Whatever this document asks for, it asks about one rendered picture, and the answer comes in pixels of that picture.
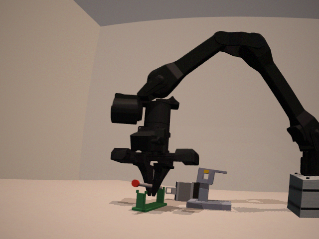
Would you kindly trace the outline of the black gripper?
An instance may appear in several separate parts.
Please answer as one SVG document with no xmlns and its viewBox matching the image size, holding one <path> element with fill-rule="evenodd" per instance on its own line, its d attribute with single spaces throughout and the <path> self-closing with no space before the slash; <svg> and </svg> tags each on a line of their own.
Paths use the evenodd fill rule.
<svg viewBox="0 0 319 239">
<path fill-rule="evenodd" d="M 152 188 L 147 188 L 148 196 L 155 196 L 165 176 L 170 169 L 174 169 L 173 162 L 182 162 L 184 165 L 199 165 L 199 154 L 192 148 L 176 149 L 175 153 L 168 151 L 170 137 L 169 125 L 160 122 L 148 122 L 144 124 L 145 130 L 153 130 L 154 126 L 166 129 L 167 143 L 163 147 L 158 146 L 155 151 L 141 152 L 131 151 L 129 148 L 114 148 L 111 152 L 111 160 L 120 163 L 133 163 L 138 166 L 144 183 L 152 184 Z M 157 161 L 150 165 L 151 161 Z"/>
</svg>

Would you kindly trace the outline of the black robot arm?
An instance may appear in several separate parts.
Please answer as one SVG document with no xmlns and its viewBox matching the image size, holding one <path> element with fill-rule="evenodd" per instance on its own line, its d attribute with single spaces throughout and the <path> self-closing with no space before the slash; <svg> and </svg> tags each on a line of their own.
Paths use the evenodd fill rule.
<svg viewBox="0 0 319 239">
<path fill-rule="evenodd" d="M 170 126 L 170 111 L 178 110 L 179 102 L 174 96 L 162 98 L 167 97 L 185 76 L 219 51 L 242 58 L 260 73 L 287 114 L 290 121 L 287 131 L 298 144 L 300 152 L 303 152 L 301 175 L 319 176 L 319 122 L 305 111 L 274 63 L 265 38 L 259 33 L 218 31 L 178 60 L 151 71 L 137 95 L 115 93 L 111 106 L 112 123 L 137 124 L 137 121 L 142 120 L 144 107 L 144 124 L 160 122 Z M 155 98 L 156 101 L 152 101 Z M 130 140 L 131 151 L 152 152 L 167 143 L 166 129 L 157 125 L 153 130 L 145 130 L 144 126 L 139 126 L 138 131 L 130 135 Z"/>
</svg>

